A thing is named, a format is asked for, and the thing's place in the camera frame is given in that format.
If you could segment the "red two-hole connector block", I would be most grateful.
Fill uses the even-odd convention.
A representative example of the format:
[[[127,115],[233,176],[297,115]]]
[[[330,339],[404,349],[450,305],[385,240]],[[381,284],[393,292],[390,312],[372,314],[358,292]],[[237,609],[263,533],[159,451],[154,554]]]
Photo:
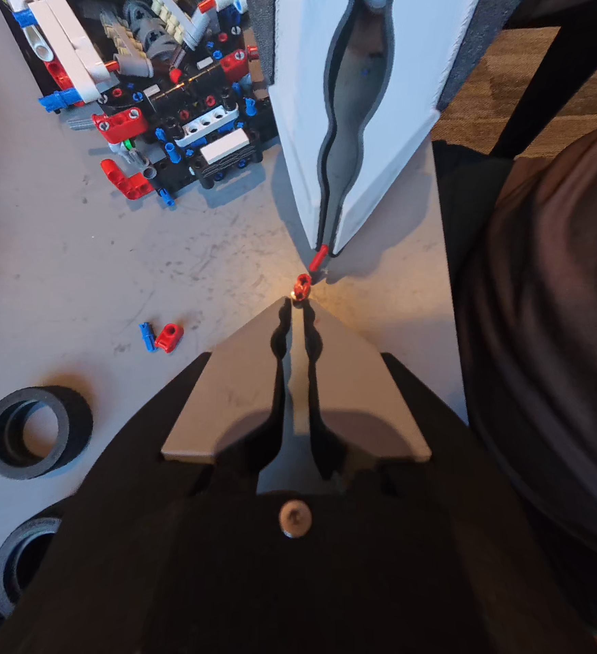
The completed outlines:
[[[166,324],[155,339],[155,347],[171,354],[183,337],[184,329],[179,324]]]

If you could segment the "person's brown shirt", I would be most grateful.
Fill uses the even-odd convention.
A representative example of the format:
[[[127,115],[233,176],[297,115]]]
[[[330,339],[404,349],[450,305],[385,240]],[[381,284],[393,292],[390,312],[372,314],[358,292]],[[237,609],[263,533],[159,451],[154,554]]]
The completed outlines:
[[[515,161],[454,301],[472,427],[597,630],[597,129]]]

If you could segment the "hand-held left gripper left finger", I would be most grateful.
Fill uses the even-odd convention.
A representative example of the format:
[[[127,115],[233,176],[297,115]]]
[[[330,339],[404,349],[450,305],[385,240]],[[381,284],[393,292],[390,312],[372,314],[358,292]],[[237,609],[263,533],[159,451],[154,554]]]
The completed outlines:
[[[278,455],[292,304],[282,297],[217,345],[160,452],[257,476]]]

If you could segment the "grey desk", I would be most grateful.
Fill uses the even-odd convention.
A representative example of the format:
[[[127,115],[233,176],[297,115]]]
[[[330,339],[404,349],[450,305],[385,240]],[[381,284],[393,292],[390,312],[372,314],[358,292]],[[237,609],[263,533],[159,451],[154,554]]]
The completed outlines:
[[[94,431],[71,464],[27,481],[0,476],[0,546],[74,492],[124,423],[197,355],[290,289],[311,248],[285,152],[168,208],[130,204],[100,170],[92,131],[37,102],[0,10],[0,399],[64,385],[90,403]],[[388,351],[464,421],[466,403],[432,148],[415,151],[316,299]],[[180,320],[171,355],[148,353],[138,324]]]

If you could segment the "toy brick race car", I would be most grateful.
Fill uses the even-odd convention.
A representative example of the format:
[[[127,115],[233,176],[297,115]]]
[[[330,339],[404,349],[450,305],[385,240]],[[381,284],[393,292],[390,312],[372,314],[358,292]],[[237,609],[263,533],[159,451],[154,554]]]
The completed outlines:
[[[96,105],[67,124],[95,129],[110,151],[104,175],[128,200],[155,192],[171,207],[194,182],[205,189],[231,169],[262,161],[278,135],[249,11],[210,12],[195,50],[185,19],[200,1],[0,1],[48,112]]]

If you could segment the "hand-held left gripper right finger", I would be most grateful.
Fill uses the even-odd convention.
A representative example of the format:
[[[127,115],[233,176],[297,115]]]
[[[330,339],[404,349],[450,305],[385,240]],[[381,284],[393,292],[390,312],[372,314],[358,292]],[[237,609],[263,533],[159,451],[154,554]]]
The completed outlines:
[[[303,324],[310,446],[321,477],[429,461],[432,450],[376,347],[313,300]]]

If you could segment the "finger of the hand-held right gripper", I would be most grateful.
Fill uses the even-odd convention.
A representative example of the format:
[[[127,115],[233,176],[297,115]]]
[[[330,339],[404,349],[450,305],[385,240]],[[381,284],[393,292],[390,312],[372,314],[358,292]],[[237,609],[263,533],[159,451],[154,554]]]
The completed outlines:
[[[431,131],[477,1],[388,1],[388,71],[359,133],[361,162],[343,195],[331,254],[359,232]]]
[[[276,1],[274,77],[269,93],[296,208],[308,244],[322,245],[335,137],[331,66],[354,1]]]

